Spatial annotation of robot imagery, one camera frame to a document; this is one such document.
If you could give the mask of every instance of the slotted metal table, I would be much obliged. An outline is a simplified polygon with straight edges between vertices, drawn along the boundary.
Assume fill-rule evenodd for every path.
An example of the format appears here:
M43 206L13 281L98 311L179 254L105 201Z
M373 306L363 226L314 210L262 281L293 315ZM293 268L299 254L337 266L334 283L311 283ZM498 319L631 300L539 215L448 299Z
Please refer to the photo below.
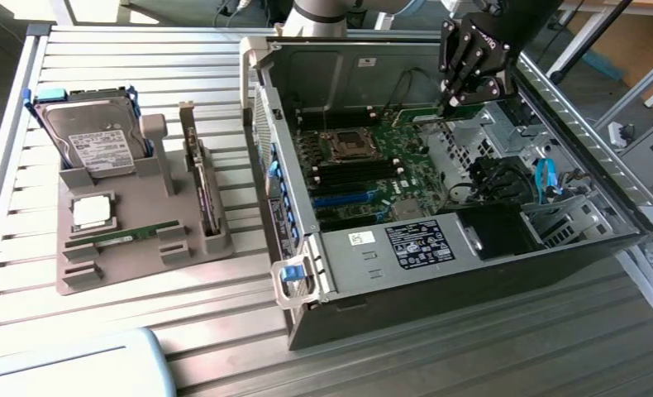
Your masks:
M286 350L242 136L238 40L262 29L30 28L0 130L0 355L147 327L181 395L650 395L653 310L608 259L559 284L298 352ZM435 38L436 32L355 36ZM79 294L54 292L58 156L23 87L131 82L169 122L194 101L235 255Z

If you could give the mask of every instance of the warning label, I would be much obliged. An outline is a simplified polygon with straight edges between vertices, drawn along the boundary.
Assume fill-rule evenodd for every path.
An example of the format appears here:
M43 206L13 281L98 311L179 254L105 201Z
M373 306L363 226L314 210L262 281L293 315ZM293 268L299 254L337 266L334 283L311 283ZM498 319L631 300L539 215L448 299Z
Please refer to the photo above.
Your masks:
M455 259L436 221L386 227L385 232L402 269L413 269Z
M131 154L122 130L70 135L69 141L90 172L131 165Z

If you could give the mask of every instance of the open computer chassis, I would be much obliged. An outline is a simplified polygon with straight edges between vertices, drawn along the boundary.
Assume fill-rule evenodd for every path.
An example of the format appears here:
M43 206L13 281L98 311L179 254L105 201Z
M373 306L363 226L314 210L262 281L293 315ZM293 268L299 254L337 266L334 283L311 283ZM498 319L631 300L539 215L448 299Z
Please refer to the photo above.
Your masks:
M258 72L243 126L291 350L538 289L653 234L526 60L516 98L439 120L426 110L435 41L243 47ZM535 192L550 160L559 179Z

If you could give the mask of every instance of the hard drive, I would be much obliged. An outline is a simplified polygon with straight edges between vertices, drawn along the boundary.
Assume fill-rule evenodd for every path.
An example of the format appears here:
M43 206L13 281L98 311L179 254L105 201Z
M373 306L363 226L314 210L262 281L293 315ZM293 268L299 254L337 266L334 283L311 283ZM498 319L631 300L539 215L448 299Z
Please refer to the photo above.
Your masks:
M129 174L135 159L151 155L142 138L131 88L73 91L41 90L25 107L46 130L63 169L86 168L93 178Z

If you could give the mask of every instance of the motherboard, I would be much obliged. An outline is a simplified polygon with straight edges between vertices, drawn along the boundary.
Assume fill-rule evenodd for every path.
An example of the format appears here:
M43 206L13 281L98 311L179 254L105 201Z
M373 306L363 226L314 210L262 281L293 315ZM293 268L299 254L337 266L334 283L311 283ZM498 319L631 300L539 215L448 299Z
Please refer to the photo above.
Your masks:
M421 218L440 208L443 176L427 155L434 138L419 125L394 127L395 118L297 130L297 157L322 231Z

